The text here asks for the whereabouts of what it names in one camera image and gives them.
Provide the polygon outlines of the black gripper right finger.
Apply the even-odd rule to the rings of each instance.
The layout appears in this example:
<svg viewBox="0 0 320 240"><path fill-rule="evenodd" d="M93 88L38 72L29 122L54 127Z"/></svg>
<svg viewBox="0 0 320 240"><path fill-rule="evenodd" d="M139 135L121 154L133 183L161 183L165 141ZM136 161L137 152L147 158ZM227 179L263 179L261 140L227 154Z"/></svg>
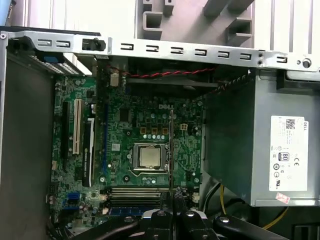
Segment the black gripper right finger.
<svg viewBox="0 0 320 240"><path fill-rule="evenodd" d="M221 215L210 222L204 212L187 208L181 188L173 191L179 240L285 240L286 238L239 218Z"/></svg>

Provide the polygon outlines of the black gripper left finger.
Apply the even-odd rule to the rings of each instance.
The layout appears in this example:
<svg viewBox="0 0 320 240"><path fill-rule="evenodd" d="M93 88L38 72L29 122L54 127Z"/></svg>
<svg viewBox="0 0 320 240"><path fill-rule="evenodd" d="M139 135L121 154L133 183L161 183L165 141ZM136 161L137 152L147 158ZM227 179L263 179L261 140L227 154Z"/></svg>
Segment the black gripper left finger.
<svg viewBox="0 0 320 240"><path fill-rule="evenodd" d="M142 216L118 216L81 233L82 240L170 240L173 236L173 192L161 194L160 208Z"/></svg>

